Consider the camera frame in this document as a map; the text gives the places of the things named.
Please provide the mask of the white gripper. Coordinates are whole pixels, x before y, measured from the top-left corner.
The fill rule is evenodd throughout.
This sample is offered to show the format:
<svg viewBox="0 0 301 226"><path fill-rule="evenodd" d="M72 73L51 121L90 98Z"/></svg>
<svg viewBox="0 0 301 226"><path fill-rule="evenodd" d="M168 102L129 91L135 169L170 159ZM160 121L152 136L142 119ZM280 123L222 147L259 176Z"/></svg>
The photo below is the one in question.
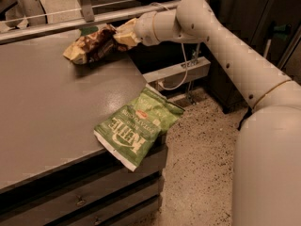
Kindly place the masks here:
<svg viewBox="0 0 301 226"><path fill-rule="evenodd" d="M116 33L113 38L116 42L130 47L137 46L140 42L146 46L157 44L157 39L153 30L153 19L156 11L147 12L138 19L133 18L120 27L122 32Z"/></svg>

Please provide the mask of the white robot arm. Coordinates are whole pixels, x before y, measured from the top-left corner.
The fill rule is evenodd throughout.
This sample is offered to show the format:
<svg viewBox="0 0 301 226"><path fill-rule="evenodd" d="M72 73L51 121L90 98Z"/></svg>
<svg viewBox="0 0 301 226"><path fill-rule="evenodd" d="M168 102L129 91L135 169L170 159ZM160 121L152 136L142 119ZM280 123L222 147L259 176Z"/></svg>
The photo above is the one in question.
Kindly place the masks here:
<svg viewBox="0 0 301 226"><path fill-rule="evenodd" d="M234 149L232 226L301 226L301 87L223 26L206 0L136 16L134 40L204 44L251 109Z"/></svg>

